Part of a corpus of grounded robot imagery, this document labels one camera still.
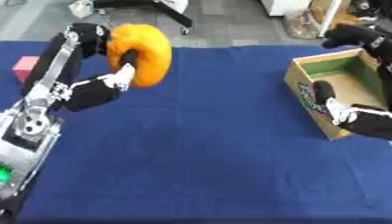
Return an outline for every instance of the gray floor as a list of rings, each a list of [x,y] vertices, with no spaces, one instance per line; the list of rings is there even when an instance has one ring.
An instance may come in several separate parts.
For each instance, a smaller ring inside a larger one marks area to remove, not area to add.
[[[190,0],[185,14],[193,19],[195,29],[187,36],[180,35],[176,22],[153,9],[107,10],[107,15],[93,15],[80,20],[67,8],[71,2],[28,0],[22,6],[0,7],[0,40],[48,40],[72,22],[91,22],[107,26],[123,23],[156,25],[174,46],[319,44],[319,40],[289,37],[282,20],[268,17],[260,0]]]

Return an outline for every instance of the red block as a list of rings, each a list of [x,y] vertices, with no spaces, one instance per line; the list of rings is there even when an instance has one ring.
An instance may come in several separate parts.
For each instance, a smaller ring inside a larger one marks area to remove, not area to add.
[[[39,61],[37,56],[23,56],[12,68],[12,71],[21,82],[25,82],[37,61]]]

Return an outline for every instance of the cardboard box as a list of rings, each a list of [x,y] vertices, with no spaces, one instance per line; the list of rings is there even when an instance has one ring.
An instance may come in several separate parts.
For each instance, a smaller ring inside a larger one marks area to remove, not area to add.
[[[25,82],[27,76],[39,61],[37,56],[24,56],[19,59],[17,64],[12,68],[12,71],[21,82]]]
[[[311,2],[310,11],[313,18],[320,25],[324,21],[324,17],[331,7],[332,0],[313,0]],[[330,28],[334,28],[337,24],[359,25],[361,21],[354,15],[348,13],[351,0],[342,0],[338,12],[333,17]]]
[[[328,53],[294,59],[284,80],[325,135],[333,140],[352,134],[334,126],[326,110],[315,104],[312,83],[329,81],[337,100],[347,106],[360,103],[385,109],[377,66],[377,61],[362,49]]]

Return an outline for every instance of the blue tablecloth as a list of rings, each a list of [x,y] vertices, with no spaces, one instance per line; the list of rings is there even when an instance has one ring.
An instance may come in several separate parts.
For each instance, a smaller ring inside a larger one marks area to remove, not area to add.
[[[11,67],[44,43],[0,43],[0,107],[18,99]],[[392,148],[351,136],[329,142],[283,77],[317,46],[176,48],[152,88],[80,113],[21,221],[392,217]],[[88,59],[80,77],[109,72]]]

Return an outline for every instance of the orange pumpkin plush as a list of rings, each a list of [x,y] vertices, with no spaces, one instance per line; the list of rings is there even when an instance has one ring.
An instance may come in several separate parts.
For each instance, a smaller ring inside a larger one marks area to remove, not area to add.
[[[108,42],[108,62],[116,72],[121,57],[129,49],[136,51],[136,73],[132,87],[147,88],[158,84],[172,63],[172,46],[167,37],[156,27],[148,24],[123,24],[111,32]]]

